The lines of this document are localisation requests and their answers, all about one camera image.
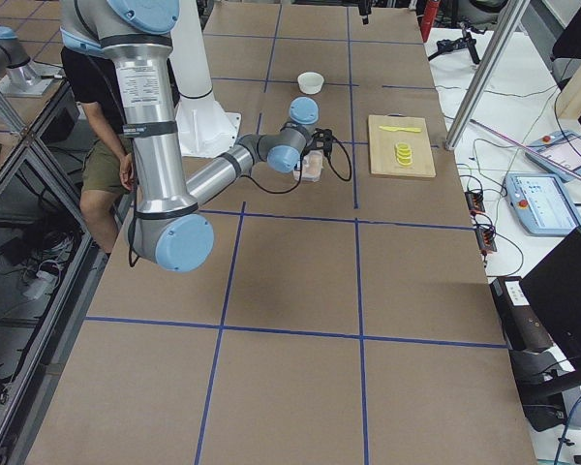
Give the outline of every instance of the cutting board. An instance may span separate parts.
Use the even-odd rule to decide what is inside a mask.
[[[389,132],[379,126],[420,128],[419,133],[404,131]],[[370,173],[376,176],[393,177],[435,177],[433,152],[430,148],[426,121],[424,118],[368,116],[368,138],[370,141]],[[405,142],[412,148],[413,163],[404,167],[396,161],[398,142]]]

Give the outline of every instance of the red fire extinguisher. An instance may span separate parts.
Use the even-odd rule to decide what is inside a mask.
[[[435,22],[435,17],[437,16],[437,11],[439,10],[439,4],[441,0],[428,0],[426,2],[426,8],[424,9],[424,17],[422,18],[419,30],[422,33],[422,41],[426,42],[428,40],[428,35],[433,27],[433,22]]]

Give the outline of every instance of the black shirt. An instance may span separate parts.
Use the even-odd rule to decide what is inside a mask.
[[[65,46],[62,48],[60,55],[76,101],[83,104],[97,102],[114,132],[123,134],[122,101],[114,63],[108,59],[77,53]],[[179,100],[179,93],[169,62],[168,72],[172,99],[176,105]],[[114,99],[117,99],[118,103],[120,103],[120,108],[114,102]]]

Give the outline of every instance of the blue and white device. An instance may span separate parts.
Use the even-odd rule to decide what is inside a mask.
[[[564,236],[581,227],[581,216],[556,174],[512,172],[505,176],[505,187],[514,213],[531,235]]]
[[[533,141],[528,146],[542,157],[551,159],[567,170],[581,174],[581,136],[572,131],[556,131]],[[562,181],[569,182],[574,179],[567,172],[548,164],[543,158],[530,153],[526,155],[545,170],[557,174]]]

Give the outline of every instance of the white bowl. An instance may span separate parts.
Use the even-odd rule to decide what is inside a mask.
[[[318,94],[321,92],[321,88],[324,82],[325,78],[319,73],[314,73],[313,71],[302,73],[297,78],[299,90],[308,95]]]

